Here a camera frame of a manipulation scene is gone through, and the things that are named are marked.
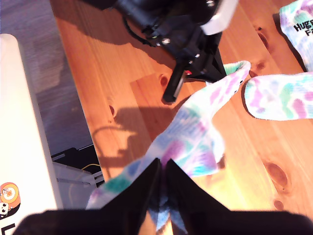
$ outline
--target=black mount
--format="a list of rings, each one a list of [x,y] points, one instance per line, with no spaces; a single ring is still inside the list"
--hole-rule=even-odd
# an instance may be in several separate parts
[[[214,16],[221,0],[215,0],[213,6],[205,0],[84,1],[101,10],[116,8],[132,37],[151,47],[163,47],[175,58],[164,102],[176,101],[186,78],[216,82],[226,76],[218,50],[222,33],[205,35],[200,27]],[[136,35],[127,20],[136,24],[146,39]]]

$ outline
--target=wood knot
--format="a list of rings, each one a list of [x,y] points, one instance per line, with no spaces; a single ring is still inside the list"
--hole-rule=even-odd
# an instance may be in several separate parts
[[[272,180],[277,184],[285,187],[287,186],[288,179],[284,171],[276,164],[270,163],[267,165],[267,170]]]
[[[262,70],[265,68],[265,62],[264,61],[260,61],[257,65],[256,65],[257,70]]]
[[[109,105],[109,108],[110,108],[112,116],[114,117],[115,116],[115,110],[114,110],[113,106]]]
[[[275,200],[274,201],[274,206],[279,211],[283,211],[284,210],[284,204],[281,201]]]
[[[168,83],[168,79],[164,74],[161,74],[160,76],[160,84],[161,86],[165,87]]]
[[[262,34],[262,33],[258,33],[260,39],[262,40],[264,46],[266,47],[266,49],[269,49],[269,44],[268,44],[268,40],[266,39],[266,37]]]

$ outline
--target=yellow cable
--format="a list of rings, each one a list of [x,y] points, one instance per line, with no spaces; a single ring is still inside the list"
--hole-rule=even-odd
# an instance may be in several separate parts
[[[89,165],[83,167],[82,170],[86,169],[87,167],[89,167],[89,166],[91,166],[91,165],[96,165],[96,166],[100,167],[99,164],[91,163],[91,164],[89,164]],[[70,200],[70,203],[71,203],[72,207],[73,207],[73,199],[72,199],[72,196],[71,196],[71,190],[72,190],[73,185],[74,185],[74,184],[70,184],[70,186],[69,186],[69,188],[68,188],[68,198],[69,198],[69,200]]]
[[[89,164],[89,165],[83,167],[82,170],[85,170],[87,167],[89,167],[89,166],[91,166],[91,165],[96,165],[96,166],[98,166],[98,167],[101,167],[99,164],[91,163],[91,164]]]

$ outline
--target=black object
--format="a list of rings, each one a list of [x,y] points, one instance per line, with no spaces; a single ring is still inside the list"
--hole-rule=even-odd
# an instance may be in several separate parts
[[[215,14],[221,0],[83,0],[101,10],[114,7],[129,34],[143,44],[162,46],[177,62],[163,100],[176,101],[184,78],[216,82],[226,76],[218,50],[222,33],[205,35],[200,25]],[[143,39],[129,27],[137,25]]]
[[[173,160],[165,179],[169,205],[177,209],[190,235],[202,234],[313,234],[303,215],[274,211],[230,211],[208,195]],[[161,175],[155,159],[122,193],[100,210],[46,211],[24,219],[14,235],[117,234],[136,235],[148,207],[157,210]]]

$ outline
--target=sock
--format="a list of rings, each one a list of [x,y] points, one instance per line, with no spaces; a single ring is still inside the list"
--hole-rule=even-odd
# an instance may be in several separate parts
[[[256,118],[313,118],[313,72],[254,77],[246,85],[245,101]]]
[[[313,71],[313,0],[298,0],[279,11],[280,26],[302,57],[307,71]]]
[[[238,91],[250,70],[248,61],[225,65],[227,74],[222,80],[209,84],[194,93],[182,105],[168,128],[152,142],[146,154],[124,168],[90,196],[87,209],[99,209],[125,190],[155,159],[160,158],[162,169],[173,159],[190,177],[218,172],[225,146],[223,138],[212,124],[214,114]],[[149,210],[156,230],[170,218],[186,232],[180,213],[168,205],[166,184],[163,182],[159,211]]]

